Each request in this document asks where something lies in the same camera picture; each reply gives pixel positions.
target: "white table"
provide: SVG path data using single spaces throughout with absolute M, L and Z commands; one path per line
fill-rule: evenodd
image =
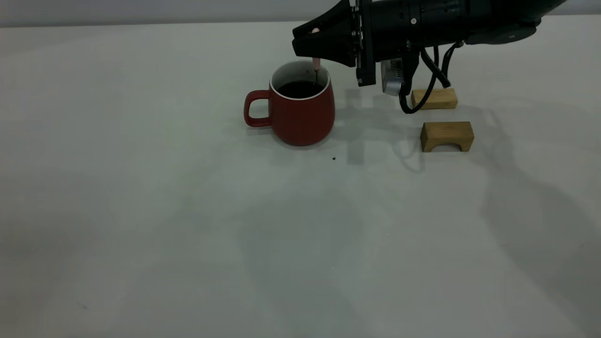
M 324 62 L 306 149 L 242 118 L 299 24 L 0 29 L 0 336 L 598 337 L 601 16 L 457 50 L 455 111 Z

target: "red mug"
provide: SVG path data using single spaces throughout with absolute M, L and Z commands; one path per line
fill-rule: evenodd
M 293 99 L 278 92 L 285 84 L 296 81 L 315 82 L 313 63 L 296 61 L 275 71 L 269 81 L 269 90 L 250 92 L 244 103 L 244 121 L 251 127 L 271 126 L 274 133 L 293 146 L 309 146 L 328 136 L 334 126 L 336 106 L 330 74 L 325 68 L 317 74 L 317 83 L 323 90 L 306 99 Z M 269 117 L 252 118 L 248 115 L 255 100 L 269 100 Z

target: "small wooden block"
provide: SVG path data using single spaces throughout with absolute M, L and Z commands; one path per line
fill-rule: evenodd
M 470 122 L 426 122 L 421 130 L 421 147 L 430 153 L 442 144 L 457 144 L 462 152 L 468 152 L 474 142 Z
M 426 95 L 425 90 L 414 90 L 411 94 L 413 106 L 420 103 Z M 455 109 L 457 108 L 457 95 L 455 89 L 434 89 L 422 109 Z

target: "white wall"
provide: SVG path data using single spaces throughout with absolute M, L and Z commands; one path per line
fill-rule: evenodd
M 0 0 L 0 26 L 312 19 L 338 0 Z M 601 13 L 568 0 L 556 14 Z

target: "dark liquid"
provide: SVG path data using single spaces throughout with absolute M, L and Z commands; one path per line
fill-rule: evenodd
M 311 81 L 294 81 L 285 84 L 278 89 L 278 92 L 291 99 L 306 99 L 321 93 L 323 86 Z

